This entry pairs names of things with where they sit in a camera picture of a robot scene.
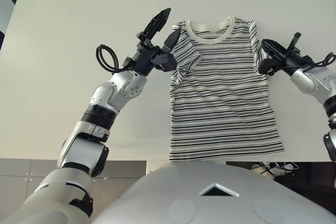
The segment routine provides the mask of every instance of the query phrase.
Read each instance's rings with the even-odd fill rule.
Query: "striped t-shirt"
[[[170,89],[170,161],[284,151],[268,104],[268,79],[258,73],[267,55],[256,23],[233,18],[215,33],[192,31],[189,20],[173,30],[178,27],[181,36],[172,51],[177,69]],[[220,42],[207,42],[223,35]]]

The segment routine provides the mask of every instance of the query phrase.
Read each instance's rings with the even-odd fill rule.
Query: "black cable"
[[[312,64],[307,64],[307,65],[301,65],[301,66],[295,66],[295,67],[281,67],[280,69],[284,69],[284,68],[307,68],[304,70],[304,72],[308,71],[309,69],[312,68],[322,68],[322,67],[326,67],[330,64],[332,64],[334,61],[336,60],[336,55],[334,55],[332,52],[330,52],[325,59],[316,62],[316,63],[312,63]]]
[[[111,55],[114,67],[109,65],[106,62],[106,60],[104,59],[104,56],[103,56],[103,53],[102,53],[103,50],[107,51]],[[108,47],[106,45],[100,45],[100,46],[97,47],[96,58],[97,58],[97,61],[98,61],[99,65],[108,72],[120,73],[120,72],[123,72],[123,71],[131,70],[131,68],[119,68],[119,62],[118,62],[118,57],[117,57],[116,53],[110,47]]]

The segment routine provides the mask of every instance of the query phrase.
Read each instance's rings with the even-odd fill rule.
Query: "black stripe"
[[[211,151],[223,151],[223,150],[236,150],[236,149],[249,149],[249,148],[265,148],[269,146],[281,145],[281,143],[275,144],[266,144],[266,145],[247,145],[247,146],[236,146],[236,147],[226,147],[226,148],[211,148],[211,149],[204,149],[204,150],[197,150],[197,151],[181,151],[181,152],[170,152],[170,154],[188,154],[188,153],[201,153],[201,152],[211,152]]]
[[[258,133],[240,133],[239,136],[259,136],[261,134],[268,134],[268,133],[277,133],[278,131],[277,130],[272,130],[272,131],[267,131],[265,133],[261,133],[261,132],[258,132]],[[225,137],[236,137],[237,135],[236,134],[225,134]],[[207,136],[207,137],[191,137],[191,138],[181,138],[181,139],[174,139],[172,138],[171,141],[173,142],[180,142],[180,141],[189,141],[189,140],[204,140],[204,139],[212,139],[212,138],[218,138],[218,137],[222,137],[222,136]]]
[[[187,157],[187,158],[169,158],[170,161],[178,161],[178,160],[188,160],[188,159],[206,159],[206,158],[218,158],[218,157],[227,157],[227,156],[244,156],[244,155],[260,155],[260,154],[271,154],[275,152],[282,152],[284,148],[278,148],[275,150],[269,150],[264,152],[243,152],[243,153],[230,153],[230,154],[216,154],[216,155],[207,155],[200,157]]]

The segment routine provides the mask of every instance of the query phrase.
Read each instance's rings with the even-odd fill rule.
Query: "table surface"
[[[336,0],[18,0],[0,52],[0,157],[55,159],[86,109],[95,87],[110,78],[95,59],[109,45],[122,62],[133,56],[149,20],[172,8],[153,39],[161,45],[183,19],[216,23],[255,19],[260,38],[287,46],[295,32],[315,61],[336,51]],[[170,143],[170,74],[153,71],[142,94],[118,115],[108,159],[165,160]],[[286,151],[239,161],[328,161],[329,130],[322,105],[284,73],[270,78],[269,102]]]

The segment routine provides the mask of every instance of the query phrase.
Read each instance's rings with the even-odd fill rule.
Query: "floor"
[[[0,220],[10,215],[31,195],[56,161],[0,158]],[[91,197],[94,219],[139,178],[145,175],[146,161],[107,161],[103,173],[93,180]]]

